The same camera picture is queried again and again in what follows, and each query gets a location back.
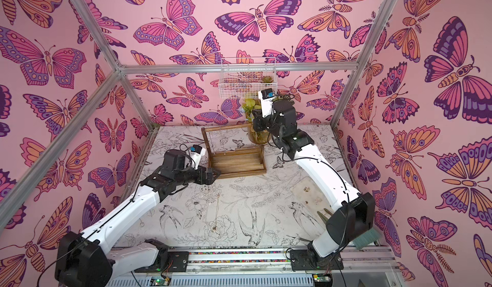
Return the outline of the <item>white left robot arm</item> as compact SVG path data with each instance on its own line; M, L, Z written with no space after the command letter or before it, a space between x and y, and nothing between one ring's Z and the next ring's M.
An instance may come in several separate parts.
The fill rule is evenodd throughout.
M199 163L205 149L189 153L172 149L163 163L141 181L122 204L78 234L61 240L55 279L65 286L106 286L112 279L138 269L164 270L169 266L169 246L155 239L126 249L114 249L120 237L143 215L190 183L211 185L220 171Z

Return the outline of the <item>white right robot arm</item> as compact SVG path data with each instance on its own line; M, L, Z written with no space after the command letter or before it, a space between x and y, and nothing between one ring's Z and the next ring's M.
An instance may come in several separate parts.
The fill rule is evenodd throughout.
M252 110L254 130L268 131L274 145L310 176L334 210L325 231L307 245L315 261L331 258L373 228L375 199L348 184L324 158L314 139L297 127L293 102L272 98L260 102L260 109Z

